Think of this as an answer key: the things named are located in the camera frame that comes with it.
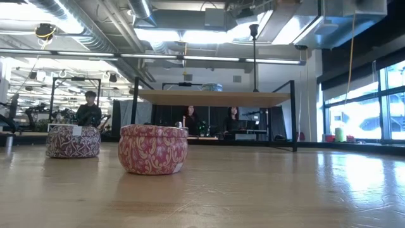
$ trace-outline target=black metal frame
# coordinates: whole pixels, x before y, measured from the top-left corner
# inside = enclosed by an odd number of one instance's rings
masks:
[[[55,89],[58,88],[58,86],[56,86],[56,81],[57,80],[71,80],[74,79],[73,77],[55,77],[53,78],[53,82],[52,82],[52,92],[51,92],[51,103],[49,104],[49,120],[52,120],[52,111],[53,111],[53,99],[54,99],[54,95],[55,95]],[[97,88],[97,107],[99,106],[99,102],[100,102],[100,92],[101,92],[101,79],[86,79],[86,78],[80,78],[80,80],[95,80],[99,82],[99,86]]]
[[[391,139],[390,121],[388,119],[388,116],[390,115],[389,96],[393,95],[393,94],[405,92],[405,85],[388,89],[388,87],[387,87],[387,82],[388,82],[387,68],[386,67],[383,68],[383,69],[385,69],[385,73],[383,75],[381,75],[381,73],[380,73],[381,69],[377,71],[377,69],[375,68],[375,63],[373,63],[373,67],[374,67],[373,71],[377,74],[377,78],[378,78],[378,91],[370,93],[370,94],[366,94],[366,95],[363,95],[360,97],[348,99],[346,104],[378,98],[379,109],[380,109],[379,122],[380,122],[380,128],[381,128],[381,139],[358,139],[358,140],[366,141],[368,143],[405,144],[405,140]],[[344,103],[345,103],[344,101],[339,101],[339,102],[334,102],[334,103],[330,103],[330,104],[325,104],[325,99],[323,100],[322,111],[323,111],[323,122],[324,122],[324,126],[323,126],[324,134],[330,133],[329,108],[334,107],[334,106],[344,105]]]
[[[144,79],[140,77],[135,78],[135,85],[134,85],[134,98],[132,101],[132,115],[131,115],[131,124],[135,124],[135,119],[137,115],[137,103],[138,103],[138,95],[139,95],[139,82],[142,82],[145,86],[147,86],[150,89],[154,89],[152,86],[150,86]],[[162,89],[164,89],[165,85],[178,85],[177,83],[164,83],[162,84]],[[243,145],[243,146],[256,146],[256,145],[262,145],[263,143],[266,143],[267,146],[272,146],[272,147],[292,147],[292,151],[296,152],[297,151],[297,120],[296,120],[296,89],[295,89],[295,82],[294,80],[290,80],[280,86],[279,88],[275,89],[273,92],[277,92],[284,87],[287,87],[289,85],[290,87],[290,102],[291,102],[291,130],[292,130],[292,141],[286,141],[286,142],[273,142],[272,140],[272,135],[271,135],[271,113],[270,109],[267,111],[267,119],[269,120],[267,123],[267,128],[269,132],[269,137],[268,137],[268,142],[251,142],[251,141],[219,141],[216,142],[218,145]],[[156,121],[156,105],[153,104],[152,107],[152,114],[151,114],[151,123],[154,125]],[[205,144],[206,140],[189,140],[190,143],[192,144]]]

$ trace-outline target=ceiling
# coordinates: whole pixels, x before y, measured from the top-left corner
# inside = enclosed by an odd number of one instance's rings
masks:
[[[45,8],[36,7],[37,0],[25,0],[30,4],[15,4],[15,3],[2,3],[0,0],[0,48],[15,48],[15,49],[40,49],[43,41],[34,34],[34,29],[39,26],[40,23],[50,23],[57,25],[58,29],[55,31],[52,42],[46,46],[47,50],[57,51],[94,51],[89,49],[86,43],[82,42],[83,34],[77,32],[76,27],[70,26],[67,29],[66,24],[57,17],[51,11],[44,10]],[[47,0],[42,2],[53,2],[54,0]],[[343,4],[347,3],[346,0],[339,0],[333,6],[329,6],[325,10],[320,10],[318,0],[278,0],[278,1],[225,1],[217,0],[213,2],[195,1],[195,0],[151,0],[152,14],[156,16],[156,19],[163,20],[162,28],[164,26],[173,27],[177,30],[182,37],[185,37],[185,32],[182,27],[197,25],[200,23],[196,18],[204,19],[205,11],[218,8],[222,9],[225,15],[225,23],[221,29],[223,32],[233,31],[232,34],[242,34],[243,39],[236,39],[229,42],[222,42],[219,44],[211,43],[210,36],[203,38],[207,40],[207,44],[188,42],[184,43],[165,41],[162,43],[167,47],[166,52],[169,54],[186,54],[192,56],[223,56],[223,57],[239,57],[239,58],[253,58],[253,46],[252,41],[249,40],[249,29],[247,24],[241,27],[237,26],[237,19],[241,9],[251,8],[254,12],[255,18],[257,15],[261,15],[259,27],[262,31],[258,35],[257,41],[257,58],[271,58],[281,60],[303,60],[303,54],[297,50],[293,43],[300,35],[307,33],[307,36],[303,36],[304,43],[297,42],[296,44],[308,45],[310,48],[322,48],[322,45],[338,45],[337,39],[323,39],[325,42],[317,42],[318,38],[314,35],[315,30],[321,26],[316,24],[323,12],[329,13],[334,18],[346,17],[350,19],[350,16],[343,15]],[[130,10],[128,6],[128,0],[59,0],[60,3],[65,4],[66,8],[72,6],[72,9],[78,10],[80,18],[89,19],[86,22],[87,29],[90,32],[98,32],[103,36],[102,39],[108,43],[112,50],[117,53],[159,53],[152,41],[140,40],[141,34],[136,34],[134,27],[138,29],[150,29],[142,27],[141,23],[137,19],[133,24],[133,18],[128,14]],[[100,4],[104,3],[109,9],[109,13]],[[120,14],[117,16],[114,14],[112,7],[116,8]],[[178,14],[177,21],[175,19],[167,18],[165,15]],[[368,15],[363,13],[360,18],[360,22],[368,22],[370,26],[383,18],[381,16],[375,16],[367,19],[362,17]],[[351,24],[349,20],[344,22],[337,22],[342,29],[340,33],[345,34],[348,24]],[[362,23],[356,27],[356,33],[361,33],[366,27],[361,26]],[[165,40],[167,37],[154,36],[153,39]],[[9,94],[12,95],[17,91],[21,85],[26,81],[30,69],[34,66],[35,59],[33,58],[8,58],[10,64],[13,65],[11,87]],[[74,75],[79,77],[85,77],[87,79],[101,79],[102,82],[102,100],[105,101],[105,110],[108,108],[108,97],[127,97],[130,96],[128,88],[132,87],[132,81],[134,76],[144,77],[155,88],[160,88],[162,82],[182,82],[184,81],[184,72],[193,75],[193,83],[203,84],[207,82],[221,83],[226,91],[246,91],[250,89],[252,80],[252,63],[229,63],[218,61],[166,61],[166,60],[124,60],[124,63],[116,63],[114,61],[90,61],[90,60],[62,60],[62,59],[39,59],[34,67],[34,71],[42,71],[47,77],[59,75],[62,72],[67,73],[67,77]],[[122,65],[125,65],[127,69],[121,69]],[[285,66],[285,65],[266,65],[261,66],[263,71],[259,71],[259,79],[266,82],[267,80],[273,80],[277,82],[285,81],[285,77],[267,77],[266,75],[260,75],[261,72],[271,70],[274,75],[280,73],[280,75],[297,75],[301,66]],[[108,81],[109,73],[118,74],[118,82],[112,84]],[[241,76],[241,82],[233,82],[234,76]],[[26,85],[42,85],[33,87],[33,91],[25,91],[22,87],[20,92],[26,96],[28,103],[38,103],[38,99],[29,98],[29,94],[42,94],[43,101],[49,99],[49,89],[45,85],[49,86],[50,81],[27,80]],[[86,90],[90,90],[91,87],[96,86],[89,81],[85,82],[69,82],[69,86],[62,85],[57,90],[57,94],[69,95],[72,98],[78,96],[79,99],[83,99],[81,95]],[[68,87],[85,87],[79,92],[69,90]],[[65,98],[58,98],[56,102],[65,102],[67,106],[75,108],[75,105],[68,103]]]

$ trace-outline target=person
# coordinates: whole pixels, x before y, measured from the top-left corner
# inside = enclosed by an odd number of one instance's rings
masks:
[[[239,130],[239,108],[229,107],[228,117],[223,121],[223,133],[228,134],[233,130]]]
[[[84,96],[87,104],[80,105],[76,112],[78,125],[98,127],[101,120],[101,109],[94,104],[97,94],[93,91],[87,91]]]
[[[199,118],[194,111],[194,106],[187,106],[183,115],[183,126],[189,129],[190,136],[198,136],[198,122]]]

